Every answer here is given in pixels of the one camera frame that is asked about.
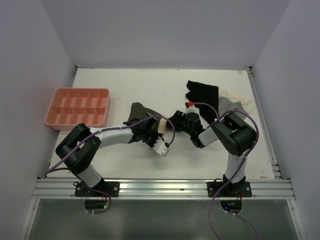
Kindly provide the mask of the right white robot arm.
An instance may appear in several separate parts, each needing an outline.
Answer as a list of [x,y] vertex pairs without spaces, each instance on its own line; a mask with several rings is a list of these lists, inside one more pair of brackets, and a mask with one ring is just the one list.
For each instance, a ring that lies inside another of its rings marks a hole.
[[207,128],[202,126],[200,117],[195,112],[176,111],[169,119],[177,132],[189,135],[195,147],[202,149],[220,141],[227,150],[227,169],[222,177],[221,186],[212,182],[208,187],[210,193],[216,192],[218,196],[235,196],[244,187],[247,157],[259,140],[256,122],[251,119],[254,125],[252,127],[239,115],[248,117],[248,114],[239,110],[230,110]]

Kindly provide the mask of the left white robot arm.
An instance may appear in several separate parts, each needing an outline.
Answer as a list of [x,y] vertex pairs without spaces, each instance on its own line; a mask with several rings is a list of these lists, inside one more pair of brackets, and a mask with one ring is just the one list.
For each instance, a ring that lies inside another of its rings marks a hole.
[[167,155],[169,148],[156,129],[156,123],[155,118],[136,123],[128,121],[110,128],[89,128],[80,123],[58,145],[55,153],[68,170],[86,185],[87,192],[96,197],[107,192],[107,184],[91,164],[99,149],[143,142],[157,154]]

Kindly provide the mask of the olive underwear beige waistband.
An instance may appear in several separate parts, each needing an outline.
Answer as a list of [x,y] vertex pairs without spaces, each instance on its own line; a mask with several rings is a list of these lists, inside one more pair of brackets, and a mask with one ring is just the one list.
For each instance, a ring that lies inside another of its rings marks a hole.
[[[161,114],[143,106],[140,102],[134,102],[131,104],[130,114],[128,117],[129,122],[138,122],[146,117],[160,116]],[[166,123],[167,121],[163,118],[155,118],[156,123],[153,126],[158,133],[164,135],[166,133]]]

